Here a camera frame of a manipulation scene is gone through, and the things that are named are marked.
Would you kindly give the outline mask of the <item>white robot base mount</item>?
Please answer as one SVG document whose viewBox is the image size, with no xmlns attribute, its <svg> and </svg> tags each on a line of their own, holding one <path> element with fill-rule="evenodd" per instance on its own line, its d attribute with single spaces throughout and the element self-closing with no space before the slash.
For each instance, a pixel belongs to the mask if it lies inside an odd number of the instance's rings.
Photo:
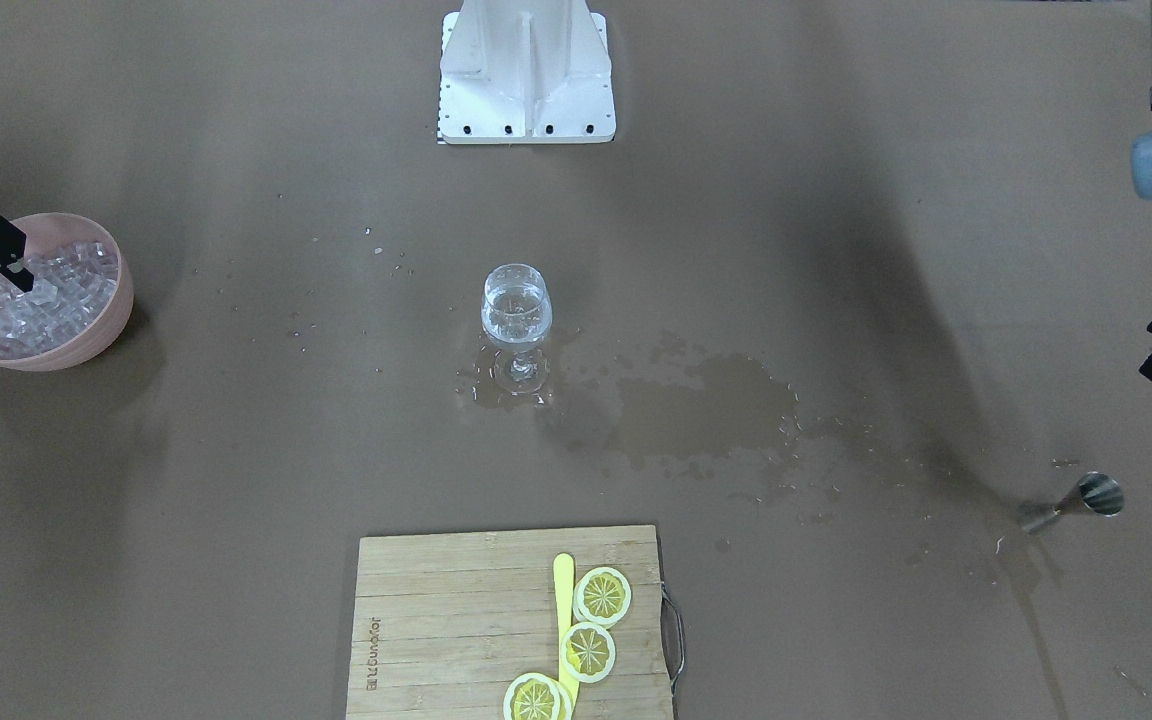
<svg viewBox="0 0 1152 720">
<path fill-rule="evenodd" d="M 448 145 L 608 143 L 608 22 L 585 1 L 465 1 L 444 15 L 435 138 Z"/>
</svg>

